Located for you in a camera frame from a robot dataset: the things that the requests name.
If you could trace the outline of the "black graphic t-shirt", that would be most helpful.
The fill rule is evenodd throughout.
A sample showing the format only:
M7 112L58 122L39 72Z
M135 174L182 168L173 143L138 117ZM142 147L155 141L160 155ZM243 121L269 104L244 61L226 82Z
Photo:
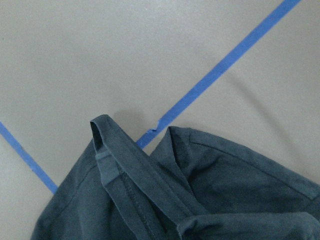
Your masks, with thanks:
M33 240L317 240L320 187L243 145L168 127L146 154L108 115Z

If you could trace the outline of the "blue tape line lengthwise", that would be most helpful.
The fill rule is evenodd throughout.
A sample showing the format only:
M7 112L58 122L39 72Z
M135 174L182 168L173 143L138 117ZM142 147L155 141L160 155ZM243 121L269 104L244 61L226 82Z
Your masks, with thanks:
M145 148L200 95L234 65L250 48L269 32L297 4L298 0L282 1L264 20L261 21L242 41L240 41L211 71L197 82L181 99L177 101L159 120L155 128L147 130L137 145Z

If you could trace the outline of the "brown paper table cover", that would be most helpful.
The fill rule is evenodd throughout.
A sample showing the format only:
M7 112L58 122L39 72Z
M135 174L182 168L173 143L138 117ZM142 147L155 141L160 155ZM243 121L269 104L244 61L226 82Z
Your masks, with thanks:
M279 0L3 0L0 128L60 185L108 114L134 140ZM320 3L301 0L174 121L320 180Z

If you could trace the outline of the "blue tape line crosswise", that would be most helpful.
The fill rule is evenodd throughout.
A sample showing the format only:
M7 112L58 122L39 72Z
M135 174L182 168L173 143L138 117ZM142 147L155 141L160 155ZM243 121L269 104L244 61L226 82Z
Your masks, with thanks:
M53 182L49 175L41 168L41 166L32 158L32 156L22 147L16 140L12 133L0 123L0 134L7 141L7 143L20 156L31 171L40 179L40 181L49 189L52 194L55 194L58 186Z

